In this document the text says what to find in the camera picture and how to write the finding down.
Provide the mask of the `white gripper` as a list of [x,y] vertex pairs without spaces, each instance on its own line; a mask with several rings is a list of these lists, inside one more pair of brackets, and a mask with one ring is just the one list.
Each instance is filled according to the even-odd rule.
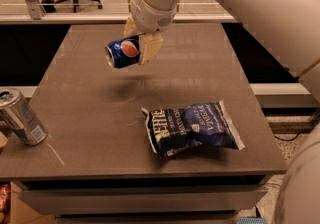
[[154,60],[161,49],[161,33],[169,29],[176,15],[176,9],[160,10],[149,5],[145,0],[132,0],[131,16],[126,20],[124,37],[139,36],[139,65]]

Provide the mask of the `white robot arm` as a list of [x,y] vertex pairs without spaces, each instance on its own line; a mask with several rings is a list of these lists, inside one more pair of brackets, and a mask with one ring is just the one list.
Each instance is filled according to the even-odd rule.
[[[320,100],[320,0],[216,0]],[[126,36],[166,31],[178,0],[132,0]],[[320,134],[301,145],[280,187],[272,224],[320,224]]]

